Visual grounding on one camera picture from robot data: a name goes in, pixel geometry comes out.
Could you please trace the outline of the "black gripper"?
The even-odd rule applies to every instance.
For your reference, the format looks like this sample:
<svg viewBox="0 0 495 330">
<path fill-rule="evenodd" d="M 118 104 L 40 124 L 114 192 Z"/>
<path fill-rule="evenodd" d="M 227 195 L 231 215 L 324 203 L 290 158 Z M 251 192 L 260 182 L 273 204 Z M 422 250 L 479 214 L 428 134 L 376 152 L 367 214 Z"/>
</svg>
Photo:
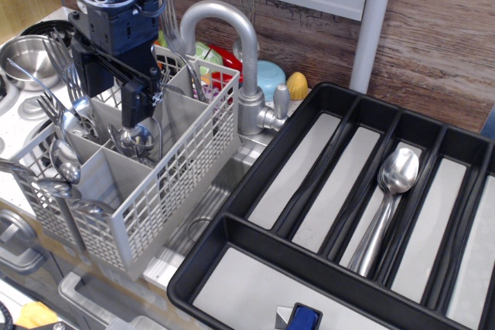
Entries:
<svg viewBox="0 0 495 330">
<path fill-rule="evenodd" d="M 160 73 L 152 54 L 164 0 L 78 0 L 70 15 L 76 35 L 73 61 L 89 97 L 121 86 L 122 126 L 133 128 L 162 102 Z"/>
</svg>

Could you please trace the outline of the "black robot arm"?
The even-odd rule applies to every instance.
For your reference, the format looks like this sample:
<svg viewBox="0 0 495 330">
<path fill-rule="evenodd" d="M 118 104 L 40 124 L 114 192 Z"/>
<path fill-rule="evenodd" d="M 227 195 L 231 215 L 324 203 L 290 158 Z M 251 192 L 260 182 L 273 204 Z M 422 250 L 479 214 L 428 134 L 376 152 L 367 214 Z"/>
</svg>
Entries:
<svg viewBox="0 0 495 330">
<path fill-rule="evenodd" d="M 121 120 L 133 128 L 153 115 L 162 99 L 152 47 L 165 0 L 79 0 L 69 16 L 81 86 L 89 97 L 121 85 Z"/>
</svg>

